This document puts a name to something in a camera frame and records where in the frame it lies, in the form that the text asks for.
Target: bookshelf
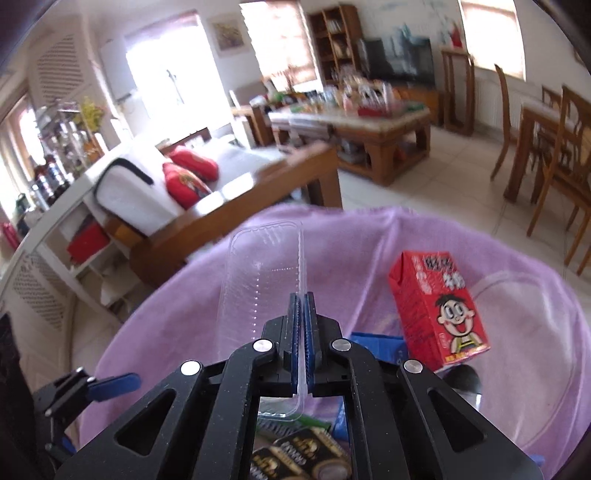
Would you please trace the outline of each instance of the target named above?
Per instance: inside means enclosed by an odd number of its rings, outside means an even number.
[[[337,4],[308,15],[311,36],[316,45],[321,80],[325,85],[335,82],[333,72],[345,65],[361,70],[357,42],[363,37],[357,7]]]

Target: red box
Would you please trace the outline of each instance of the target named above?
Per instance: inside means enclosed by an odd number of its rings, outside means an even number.
[[[92,255],[109,245],[109,236],[105,233],[99,222],[92,219],[84,221],[70,245],[68,253],[77,264],[82,264]]]
[[[474,301],[448,252],[404,251],[388,281],[412,358],[436,371],[490,348]]]

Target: blue clip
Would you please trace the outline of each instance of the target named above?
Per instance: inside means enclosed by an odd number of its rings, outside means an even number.
[[[125,374],[113,378],[105,378],[88,387],[88,401],[105,401],[119,397],[141,387],[142,381],[138,374]]]

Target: red pillow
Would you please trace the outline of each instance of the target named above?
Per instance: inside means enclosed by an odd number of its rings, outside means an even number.
[[[174,163],[162,164],[162,170],[168,194],[185,210],[212,192],[200,178]]]
[[[211,158],[197,155],[197,153],[190,148],[176,147],[168,156],[174,163],[182,168],[192,171],[203,181],[215,181],[220,176],[217,163]]]

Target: plastic tray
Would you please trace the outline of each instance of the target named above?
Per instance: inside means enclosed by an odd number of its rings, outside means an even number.
[[[294,222],[278,222],[237,232],[230,242],[226,278],[220,297],[217,354],[261,337],[267,320],[286,315],[291,293],[306,292],[303,232]],[[259,415],[291,420],[303,411],[300,393],[305,366],[299,361],[298,394],[292,398],[261,398]]]

